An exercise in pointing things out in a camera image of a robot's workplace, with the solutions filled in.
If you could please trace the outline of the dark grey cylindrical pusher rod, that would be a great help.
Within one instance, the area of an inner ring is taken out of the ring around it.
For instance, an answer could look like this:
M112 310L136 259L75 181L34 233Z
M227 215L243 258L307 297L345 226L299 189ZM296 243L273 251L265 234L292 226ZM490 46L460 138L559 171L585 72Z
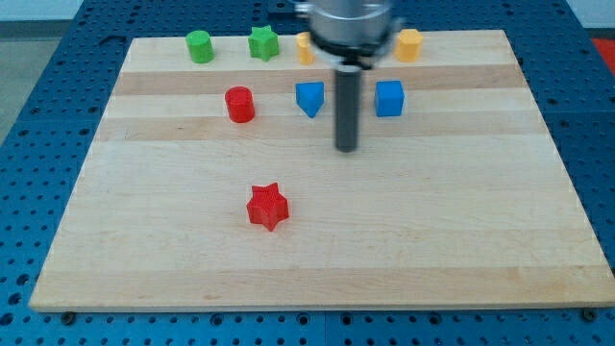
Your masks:
M360 114L361 69L339 65L334 72L334 145L342 153L356 150Z

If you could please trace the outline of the yellow block behind arm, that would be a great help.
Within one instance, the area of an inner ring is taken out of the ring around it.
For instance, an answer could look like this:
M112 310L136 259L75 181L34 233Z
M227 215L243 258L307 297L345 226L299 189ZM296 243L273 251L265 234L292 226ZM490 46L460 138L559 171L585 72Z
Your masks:
M315 56L311 51L311 40L309 32L301 32L296 35L297 59L299 64L310 65L314 62Z

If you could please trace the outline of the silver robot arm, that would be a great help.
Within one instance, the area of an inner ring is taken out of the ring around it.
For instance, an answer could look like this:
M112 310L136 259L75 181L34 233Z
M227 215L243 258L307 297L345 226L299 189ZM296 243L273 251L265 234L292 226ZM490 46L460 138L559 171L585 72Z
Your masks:
M359 144L362 74L387 55L404 21L388 0L309 0L294 5L307 21L317 56L333 69L334 147L354 152Z

